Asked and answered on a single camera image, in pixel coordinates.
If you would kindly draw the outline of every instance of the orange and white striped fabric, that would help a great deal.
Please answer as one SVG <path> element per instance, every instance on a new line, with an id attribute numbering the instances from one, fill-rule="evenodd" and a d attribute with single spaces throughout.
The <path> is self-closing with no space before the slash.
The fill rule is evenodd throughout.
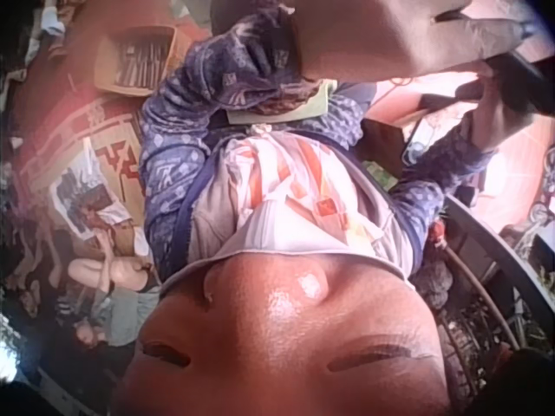
<path id="1" fill-rule="evenodd" d="M 237 228 L 261 203 L 276 200 L 349 247 L 372 251 L 382 230 L 359 212 L 356 186 L 335 153 L 314 140 L 264 128 L 232 140 L 225 151 Z"/>

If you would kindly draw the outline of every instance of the fingernail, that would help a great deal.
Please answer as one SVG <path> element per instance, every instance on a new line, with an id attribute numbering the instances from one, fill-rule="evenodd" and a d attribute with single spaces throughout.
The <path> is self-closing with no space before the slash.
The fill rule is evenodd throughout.
<path id="1" fill-rule="evenodd" d="M 522 22 L 520 24 L 520 27 L 522 28 L 522 40 L 528 39 L 529 37 L 534 36 L 536 32 L 538 32 L 538 29 L 534 22 Z"/>

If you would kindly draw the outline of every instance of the blue patterned sleeve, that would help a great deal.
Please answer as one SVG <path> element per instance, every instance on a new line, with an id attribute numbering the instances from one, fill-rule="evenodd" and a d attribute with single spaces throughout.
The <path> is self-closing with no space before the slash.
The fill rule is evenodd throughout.
<path id="1" fill-rule="evenodd" d="M 143 107 L 140 177 L 145 232 L 158 270 L 165 269 L 178 211 L 211 148 L 210 117 L 239 110 L 303 82 L 291 20 L 281 8 L 248 16 L 229 32 L 194 44 L 183 65 Z"/>
<path id="2" fill-rule="evenodd" d="M 470 141 L 472 121 L 472 112 L 466 113 L 458 126 L 403 171 L 401 180 L 389 192 L 396 210 L 412 225 L 420 248 L 424 247 L 428 228 L 443 207 L 445 196 L 469 175 L 486 168 L 494 155 L 483 153 Z"/>

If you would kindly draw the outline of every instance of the closed eye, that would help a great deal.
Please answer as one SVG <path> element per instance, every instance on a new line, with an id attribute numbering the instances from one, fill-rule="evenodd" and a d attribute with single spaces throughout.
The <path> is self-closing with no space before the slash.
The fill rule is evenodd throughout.
<path id="1" fill-rule="evenodd" d="M 146 344 L 142 348 L 142 353 L 181 368 L 191 364 L 191 358 L 187 355 L 164 344 Z"/>
<path id="2" fill-rule="evenodd" d="M 332 373 L 336 373 L 378 361 L 391 360 L 393 358 L 412 358 L 412 356 L 410 349 L 399 345 L 374 345 L 366 350 L 333 360 L 328 364 L 328 369 Z"/>

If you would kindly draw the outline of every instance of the box of utensils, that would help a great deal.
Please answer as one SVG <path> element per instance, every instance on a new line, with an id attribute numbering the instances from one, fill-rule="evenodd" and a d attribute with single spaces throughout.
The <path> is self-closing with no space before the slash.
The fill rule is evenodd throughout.
<path id="1" fill-rule="evenodd" d="M 192 41 L 172 26 L 141 26 L 104 37 L 95 61 L 95 86 L 145 97 L 183 61 Z"/>

